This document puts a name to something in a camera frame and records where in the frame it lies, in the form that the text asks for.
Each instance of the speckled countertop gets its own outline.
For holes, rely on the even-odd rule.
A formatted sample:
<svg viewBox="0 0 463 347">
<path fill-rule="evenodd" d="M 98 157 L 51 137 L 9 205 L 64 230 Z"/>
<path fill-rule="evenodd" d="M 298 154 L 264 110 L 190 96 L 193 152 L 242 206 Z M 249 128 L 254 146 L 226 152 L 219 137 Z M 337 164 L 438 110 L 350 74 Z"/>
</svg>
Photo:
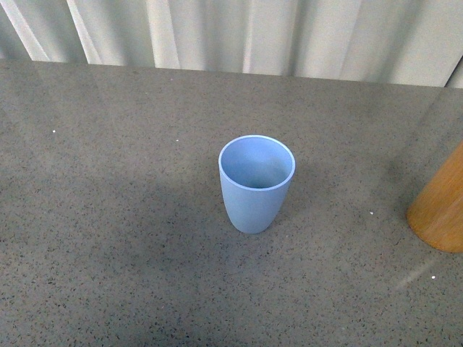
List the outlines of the speckled countertop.
<svg viewBox="0 0 463 347">
<path fill-rule="evenodd" d="M 463 254 L 407 206 L 462 139 L 463 90 L 0 61 L 0 346 L 461 346 Z M 287 144 L 258 235 L 220 149 Z"/>
</svg>

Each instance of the cup rim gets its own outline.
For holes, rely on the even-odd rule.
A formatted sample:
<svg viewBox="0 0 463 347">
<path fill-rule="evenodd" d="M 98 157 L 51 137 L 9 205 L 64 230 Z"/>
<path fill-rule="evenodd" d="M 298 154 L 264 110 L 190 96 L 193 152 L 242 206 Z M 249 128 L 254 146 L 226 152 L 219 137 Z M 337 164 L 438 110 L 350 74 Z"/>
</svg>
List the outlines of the cup rim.
<svg viewBox="0 0 463 347">
<path fill-rule="evenodd" d="M 242 184 L 239 184 L 238 182 L 234 181 L 233 179 L 231 179 L 226 173 L 225 173 L 225 170 L 224 168 L 222 167 L 222 155 L 224 154 L 225 150 L 228 148 L 228 146 L 232 145 L 233 143 L 235 143 L 236 141 L 240 141 L 240 140 L 243 140 L 243 139 L 247 139 L 247 138 L 261 138 L 261 139 L 266 139 L 266 140 L 270 140 L 270 141 L 273 141 L 275 142 L 277 145 L 280 145 L 281 147 L 283 147 L 285 149 L 285 151 L 288 152 L 289 154 L 289 157 L 291 158 L 291 172 L 289 173 L 289 175 L 285 178 L 284 181 L 282 181 L 281 183 L 277 184 L 276 186 L 272 186 L 272 187 L 267 187 L 267 188 L 251 188 L 251 187 L 246 187 L 246 186 L 243 186 Z M 291 178 L 293 177 L 294 175 L 294 172 L 296 171 L 296 160 L 294 159 L 294 156 L 291 152 L 291 150 L 282 142 L 272 138 L 272 137 L 269 137 L 269 136 L 265 136 L 265 135 L 256 135 L 256 134 L 253 134 L 253 135 L 245 135 L 245 136 L 240 136 L 240 137 L 237 137 L 236 139 L 233 139 L 232 141 L 230 141 L 229 143 L 227 143 L 224 148 L 222 148 L 222 150 L 220 151 L 220 154 L 218 155 L 218 167 L 219 167 L 219 170 L 220 172 L 224 175 L 224 177 L 227 179 L 227 181 L 229 181 L 230 183 L 240 187 L 240 188 L 243 188 L 243 189 L 246 189 L 246 190 L 250 190 L 250 191 L 254 191 L 254 192 L 265 192 L 265 191 L 269 191 L 269 190 L 274 190 L 274 189 L 278 189 L 279 187 L 285 185 L 286 183 L 288 183 L 289 180 L 291 180 Z"/>
</svg>

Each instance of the plastic cup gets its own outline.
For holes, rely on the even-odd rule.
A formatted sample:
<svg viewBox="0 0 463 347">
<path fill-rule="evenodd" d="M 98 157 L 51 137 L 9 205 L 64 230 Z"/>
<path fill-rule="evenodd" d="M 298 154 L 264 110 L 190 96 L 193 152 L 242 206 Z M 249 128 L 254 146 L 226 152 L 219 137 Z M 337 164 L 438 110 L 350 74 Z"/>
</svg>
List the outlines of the plastic cup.
<svg viewBox="0 0 463 347">
<path fill-rule="evenodd" d="M 234 227 L 246 234 L 266 230 L 283 204 L 296 169 L 289 148 L 267 136 L 238 137 L 220 152 L 218 168 L 226 212 Z"/>
</svg>

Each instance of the wooden object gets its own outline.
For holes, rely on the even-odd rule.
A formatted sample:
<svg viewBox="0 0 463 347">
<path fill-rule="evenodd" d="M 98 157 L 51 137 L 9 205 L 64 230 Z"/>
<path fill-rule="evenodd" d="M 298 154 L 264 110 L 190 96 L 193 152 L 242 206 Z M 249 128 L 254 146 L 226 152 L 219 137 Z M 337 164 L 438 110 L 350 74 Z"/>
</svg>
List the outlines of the wooden object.
<svg viewBox="0 0 463 347">
<path fill-rule="evenodd" d="M 427 244 L 463 252 L 463 141 L 409 207 L 407 218 Z"/>
</svg>

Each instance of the white curtain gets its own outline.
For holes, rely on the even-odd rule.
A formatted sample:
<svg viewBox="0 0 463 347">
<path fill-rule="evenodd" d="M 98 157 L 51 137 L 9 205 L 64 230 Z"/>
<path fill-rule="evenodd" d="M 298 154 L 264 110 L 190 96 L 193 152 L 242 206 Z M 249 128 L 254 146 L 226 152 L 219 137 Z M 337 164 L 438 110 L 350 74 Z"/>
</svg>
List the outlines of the white curtain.
<svg viewBox="0 0 463 347">
<path fill-rule="evenodd" d="M 0 58 L 463 87 L 462 0 L 0 0 Z"/>
</svg>

